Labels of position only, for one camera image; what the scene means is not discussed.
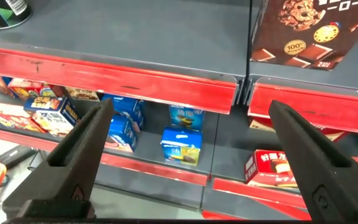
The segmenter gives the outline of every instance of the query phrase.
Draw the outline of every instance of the gray metal shelf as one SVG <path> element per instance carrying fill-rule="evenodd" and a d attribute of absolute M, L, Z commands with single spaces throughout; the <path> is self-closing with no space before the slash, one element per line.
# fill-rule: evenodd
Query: gray metal shelf
<path fill-rule="evenodd" d="M 247 66 L 244 0 L 30 0 L 0 48 L 235 82 Z"/>
<path fill-rule="evenodd" d="M 13 99 L 0 94 L 1 103 L 10 103 L 13 105 L 23 105 L 20 99 Z M 72 100 L 77 112 L 83 116 L 94 104 L 93 101 Z M 168 105 L 154 102 L 146 102 L 145 104 L 145 126 L 144 130 L 139 134 L 138 144 L 134 153 L 122 152 L 106 148 L 104 151 L 109 154 L 124 156 L 138 161 L 159 164 L 177 169 L 188 170 L 200 174 L 209 175 L 211 172 L 212 158 L 214 151 L 214 141 L 216 136 L 216 128 L 218 125 L 218 114 L 206 112 L 203 124 L 203 145 L 200 160 L 197 166 L 181 164 L 178 162 L 166 161 L 160 140 L 163 129 L 170 125 L 170 115 Z M 24 129 L 12 129 L 0 125 L 0 129 L 12 133 L 23 134 L 37 139 L 45 139 L 48 141 L 59 142 L 60 138 L 51 136 L 50 134 L 37 133 Z"/>

